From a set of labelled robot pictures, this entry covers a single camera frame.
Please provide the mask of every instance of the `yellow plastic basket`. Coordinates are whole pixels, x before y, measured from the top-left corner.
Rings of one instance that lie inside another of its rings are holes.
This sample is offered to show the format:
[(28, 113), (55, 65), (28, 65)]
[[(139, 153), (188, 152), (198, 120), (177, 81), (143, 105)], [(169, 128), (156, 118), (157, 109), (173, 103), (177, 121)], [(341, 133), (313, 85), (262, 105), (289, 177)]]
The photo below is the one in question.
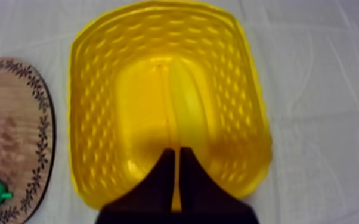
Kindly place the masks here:
[(192, 147), (235, 197), (266, 175), (271, 138), (258, 75), (231, 14), (198, 2), (132, 4), (87, 25), (69, 64), (72, 180), (89, 206), (126, 194), (168, 147)]

